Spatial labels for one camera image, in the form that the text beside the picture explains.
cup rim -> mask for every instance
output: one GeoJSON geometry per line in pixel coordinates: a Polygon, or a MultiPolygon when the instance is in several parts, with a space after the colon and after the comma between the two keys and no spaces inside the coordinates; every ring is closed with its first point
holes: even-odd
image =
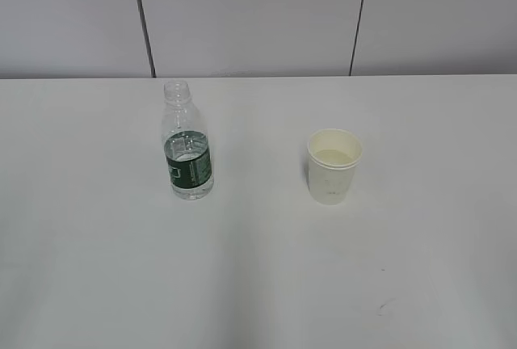
{"type": "Polygon", "coordinates": [[[307,141],[307,152],[309,153],[309,156],[311,157],[311,159],[313,161],[315,161],[319,166],[323,166],[327,169],[332,169],[332,170],[346,170],[346,169],[351,169],[352,167],[356,166],[359,161],[361,160],[361,158],[363,157],[363,144],[361,143],[361,140],[355,135],[353,134],[352,132],[350,131],[347,131],[346,129],[340,129],[340,128],[323,128],[323,129],[318,129],[316,132],[314,132],[310,137],[309,137],[309,141],[307,141]],[[336,166],[336,165],[331,165],[329,163],[325,163],[325,162],[322,162],[321,160],[319,160],[318,158],[316,158],[316,156],[312,153],[312,151],[310,150],[310,142],[312,141],[312,139],[318,134],[318,133],[321,133],[321,132],[324,132],[324,131],[339,131],[339,132],[344,132],[346,133],[347,135],[350,135],[351,137],[353,137],[357,143],[359,143],[359,147],[360,147],[360,153],[359,153],[359,156],[357,157],[356,160],[354,160],[353,162],[351,163],[347,163],[345,165],[342,165],[342,166],[336,166]]]}

plastic water bottle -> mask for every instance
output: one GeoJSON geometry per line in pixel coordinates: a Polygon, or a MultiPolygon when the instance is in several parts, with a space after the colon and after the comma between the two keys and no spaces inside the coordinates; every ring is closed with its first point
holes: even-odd
{"type": "Polygon", "coordinates": [[[162,144],[173,192],[184,200],[206,196],[213,186],[206,124],[184,80],[164,86],[162,144]]]}

white paper cup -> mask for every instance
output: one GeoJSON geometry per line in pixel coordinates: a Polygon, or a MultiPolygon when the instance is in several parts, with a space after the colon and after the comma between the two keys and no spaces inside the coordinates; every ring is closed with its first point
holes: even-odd
{"type": "Polygon", "coordinates": [[[307,144],[309,191],[319,203],[339,204],[345,199],[363,148],[359,139],[342,129],[322,129],[307,144]]]}

white table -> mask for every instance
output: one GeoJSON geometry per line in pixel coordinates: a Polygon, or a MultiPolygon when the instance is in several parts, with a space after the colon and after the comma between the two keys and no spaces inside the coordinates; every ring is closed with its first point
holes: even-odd
{"type": "Polygon", "coordinates": [[[196,202],[163,83],[0,81],[1,349],[517,347],[517,76],[191,79],[196,202]],[[335,207],[329,127],[364,143],[335,207]]]}

green bottle label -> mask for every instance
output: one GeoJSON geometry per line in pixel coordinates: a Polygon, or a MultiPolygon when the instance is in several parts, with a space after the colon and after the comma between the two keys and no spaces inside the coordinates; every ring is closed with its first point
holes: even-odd
{"type": "Polygon", "coordinates": [[[208,140],[204,134],[196,131],[180,132],[167,140],[165,146],[170,182],[173,185],[182,189],[193,189],[210,179],[212,164],[208,140]],[[198,150],[196,152],[201,154],[195,158],[182,160],[191,156],[190,148],[196,148],[198,150]]]}

